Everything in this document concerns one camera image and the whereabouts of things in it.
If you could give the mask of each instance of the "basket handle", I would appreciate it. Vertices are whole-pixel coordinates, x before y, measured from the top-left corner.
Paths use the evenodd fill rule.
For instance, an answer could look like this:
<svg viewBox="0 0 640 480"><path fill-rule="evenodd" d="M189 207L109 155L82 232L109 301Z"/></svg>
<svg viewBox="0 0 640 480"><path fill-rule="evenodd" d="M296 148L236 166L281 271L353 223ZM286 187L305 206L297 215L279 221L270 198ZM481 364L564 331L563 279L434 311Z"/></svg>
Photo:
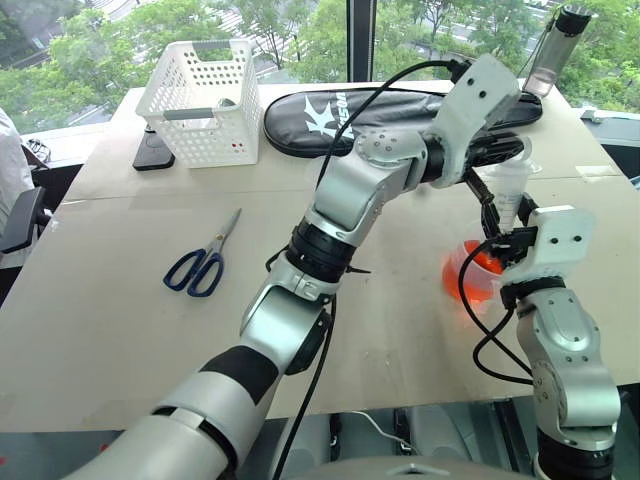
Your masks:
<svg viewBox="0 0 640 480"><path fill-rule="evenodd" d="M199 118L214 118L211 108L186 108L184 110L165 110L162 116L166 120L197 120Z"/></svg>
<svg viewBox="0 0 640 480"><path fill-rule="evenodd" d="M229 40L200 40L197 42L191 42L191 45L196 53L204 50L231 48Z"/></svg>

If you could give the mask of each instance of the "scissor blade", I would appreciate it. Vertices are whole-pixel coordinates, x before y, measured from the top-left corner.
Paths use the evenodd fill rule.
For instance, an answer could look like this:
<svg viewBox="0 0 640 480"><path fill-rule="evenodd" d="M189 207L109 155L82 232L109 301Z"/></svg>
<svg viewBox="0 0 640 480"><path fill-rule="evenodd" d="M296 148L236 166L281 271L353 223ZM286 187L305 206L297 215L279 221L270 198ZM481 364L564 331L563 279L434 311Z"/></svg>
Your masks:
<svg viewBox="0 0 640 480"><path fill-rule="evenodd" d="M236 226L236 223L238 223L238 218L240 218L241 213L242 213L242 209L241 208L237 209L233 213L233 215L231 216L227 224L222 228L222 230L220 230L219 234L223 236L222 238L223 243L227 239L229 234L231 234L231 232L233 231L233 228Z"/></svg>

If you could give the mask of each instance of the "black phone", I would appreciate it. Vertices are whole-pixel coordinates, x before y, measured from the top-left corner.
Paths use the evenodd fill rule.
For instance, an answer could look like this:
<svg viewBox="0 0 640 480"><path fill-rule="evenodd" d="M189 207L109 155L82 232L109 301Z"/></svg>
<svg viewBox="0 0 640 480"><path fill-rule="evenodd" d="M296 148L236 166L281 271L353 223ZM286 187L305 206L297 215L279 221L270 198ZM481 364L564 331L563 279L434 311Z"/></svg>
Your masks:
<svg viewBox="0 0 640 480"><path fill-rule="evenodd" d="M157 170L173 166L176 157L162 141L160 135L149 125L144 129L144 137L138 147L138 153L133 161L136 170Z"/></svg>

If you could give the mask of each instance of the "black carrying case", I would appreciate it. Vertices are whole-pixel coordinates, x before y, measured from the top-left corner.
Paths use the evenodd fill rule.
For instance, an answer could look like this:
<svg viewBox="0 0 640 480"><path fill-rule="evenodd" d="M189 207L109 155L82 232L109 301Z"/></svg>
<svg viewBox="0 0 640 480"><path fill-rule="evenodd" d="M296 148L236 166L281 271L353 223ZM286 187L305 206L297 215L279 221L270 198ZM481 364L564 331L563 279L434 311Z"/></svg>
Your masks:
<svg viewBox="0 0 640 480"><path fill-rule="evenodd" d="M298 92L275 100L264 114L264 133L279 151L294 157L326 154L344 121L369 98L375 87ZM380 94L338 141L335 155L351 151L359 133L374 128L426 130L438 113L444 94L389 89ZM542 116L540 100L522 94L520 101L491 130L527 125Z"/></svg>

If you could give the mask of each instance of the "white plastic basket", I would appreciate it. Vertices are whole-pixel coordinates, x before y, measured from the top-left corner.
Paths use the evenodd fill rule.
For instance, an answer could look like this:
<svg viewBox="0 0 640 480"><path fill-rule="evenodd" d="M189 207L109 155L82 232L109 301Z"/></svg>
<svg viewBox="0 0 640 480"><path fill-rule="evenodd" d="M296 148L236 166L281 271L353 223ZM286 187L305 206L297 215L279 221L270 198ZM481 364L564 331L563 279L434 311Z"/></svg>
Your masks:
<svg viewBox="0 0 640 480"><path fill-rule="evenodd" d="M200 60L198 52L214 48L231 49L233 59ZM249 42L167 45L136 113L189 168L256 163L260 103Z"/></svg>

